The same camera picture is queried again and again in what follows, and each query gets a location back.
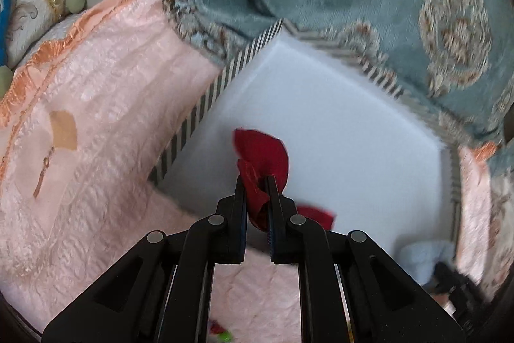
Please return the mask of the teal damask blanket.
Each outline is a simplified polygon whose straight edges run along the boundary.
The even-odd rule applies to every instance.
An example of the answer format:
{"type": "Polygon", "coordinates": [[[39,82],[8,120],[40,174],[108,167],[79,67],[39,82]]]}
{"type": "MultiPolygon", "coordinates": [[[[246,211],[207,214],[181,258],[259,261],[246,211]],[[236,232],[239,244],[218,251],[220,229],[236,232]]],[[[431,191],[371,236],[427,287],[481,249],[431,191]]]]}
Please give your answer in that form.
{"type": "Polygon", "coordinates": [[[513,0],[163,0],[180,38],[228,64],[278,20],[407,93],[461,144],[493,142],[513,168],[513,0]]]}

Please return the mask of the striped white jewelry box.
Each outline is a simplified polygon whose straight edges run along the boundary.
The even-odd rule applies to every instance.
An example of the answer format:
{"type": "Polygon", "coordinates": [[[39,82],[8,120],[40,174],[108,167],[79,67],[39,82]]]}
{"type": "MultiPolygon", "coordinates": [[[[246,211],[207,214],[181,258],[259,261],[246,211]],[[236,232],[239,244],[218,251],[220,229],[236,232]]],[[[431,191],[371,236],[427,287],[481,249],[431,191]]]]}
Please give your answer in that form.
{"type": "Polygon", "coordinates": [[[205,216],[237,175],[234,130],[283,142],[285,194],[331,212],[340,233],[365,231],[395,260],[400,249],[456,248],[461,179],[456,143],[377,70],[286,20],[246,46],[207,87],[159,155],[150,180],[205,216]]]}

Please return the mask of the pink quilted bedspread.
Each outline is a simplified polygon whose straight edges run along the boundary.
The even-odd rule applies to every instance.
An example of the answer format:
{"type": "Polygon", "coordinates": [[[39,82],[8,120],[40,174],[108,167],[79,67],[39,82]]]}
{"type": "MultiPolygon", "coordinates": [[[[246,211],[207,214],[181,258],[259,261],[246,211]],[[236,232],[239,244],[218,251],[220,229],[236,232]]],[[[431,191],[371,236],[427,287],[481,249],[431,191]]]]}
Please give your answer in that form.
{"type": "MultiPolygon", "coordinates": [[[[182,42],[161,0],[104,0],[42,43],[1,102],[1,293],[41,332],[150,231],[198,215],[150,180],[159,155],[223,69],[182,42]]],[[[453,262],[483,285],[492,147],[457,148],[461,224],[453,262]]],[[[297,266],[246,248],[217,264],[209,321],[238,342],[301,341],[297,266]]]]}

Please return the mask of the red satin hair bow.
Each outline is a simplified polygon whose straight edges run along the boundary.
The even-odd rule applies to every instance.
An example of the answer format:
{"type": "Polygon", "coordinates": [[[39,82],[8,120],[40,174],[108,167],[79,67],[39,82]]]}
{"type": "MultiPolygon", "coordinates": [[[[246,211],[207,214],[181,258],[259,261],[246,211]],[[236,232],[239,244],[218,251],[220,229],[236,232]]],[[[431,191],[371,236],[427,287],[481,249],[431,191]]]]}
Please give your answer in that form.
{"type": "Polygon", "coordinates": [[[238,128],[233,132],[233,145],[238,155],[237,167],[246,189],[250,222],[260,231],[269,231],[267,204],[270,194],[264,181],[273,177],[283,193],[289,174],[289,157],[280,139],[257,130],[238,128]]]}

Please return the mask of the light blue fluffy scrunchie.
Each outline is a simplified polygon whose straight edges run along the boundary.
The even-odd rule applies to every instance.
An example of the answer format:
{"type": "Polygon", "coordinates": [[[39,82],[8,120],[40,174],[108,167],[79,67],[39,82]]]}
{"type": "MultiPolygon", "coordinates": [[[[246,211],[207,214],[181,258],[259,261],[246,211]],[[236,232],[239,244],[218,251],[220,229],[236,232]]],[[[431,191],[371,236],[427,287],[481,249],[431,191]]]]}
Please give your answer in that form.
{"type": "Polygon", "coordinates": [[[452,264],[455,245],[447,240],[421,241],[404,246],[396,262],[418,285],[431,281],[438,262],[452,264]]]}

